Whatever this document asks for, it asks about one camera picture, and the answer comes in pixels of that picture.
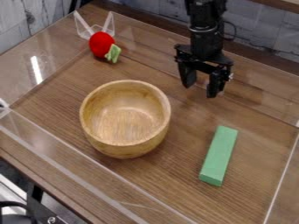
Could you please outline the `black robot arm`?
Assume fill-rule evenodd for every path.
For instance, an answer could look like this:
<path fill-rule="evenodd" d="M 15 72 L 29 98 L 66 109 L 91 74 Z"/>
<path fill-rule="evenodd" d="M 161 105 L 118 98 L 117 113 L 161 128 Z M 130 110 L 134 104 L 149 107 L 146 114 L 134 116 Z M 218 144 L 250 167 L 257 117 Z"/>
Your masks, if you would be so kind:
<path fill-rule="evenodd" d="M 227 0 L 185 0 L 185 5 L 191 19 L 191 43 L 174 46 L 182 84 L 190 88 L 198 72 L 205 72 L 210 76 L 207 97 L 215 98 L 231 79 L 234 67 L 234 60 L 223 53 Z"/>

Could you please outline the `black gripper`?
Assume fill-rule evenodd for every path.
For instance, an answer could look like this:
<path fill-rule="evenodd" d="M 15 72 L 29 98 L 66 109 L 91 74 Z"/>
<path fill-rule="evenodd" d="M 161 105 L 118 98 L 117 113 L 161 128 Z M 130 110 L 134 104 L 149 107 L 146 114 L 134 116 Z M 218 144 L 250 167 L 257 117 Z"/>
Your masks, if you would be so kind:
<path fill-rule="evenodd" d="M 215 98 L 223 91 L 234 66 L 233 59 L 223 53 L 223 40 L 217 27 L 207 30 L 191 29 L 191 43 L 174 46 L 182 84 L 186 88 L 195 84 L 198 71 L 210 74 L 209 98 Z"/>

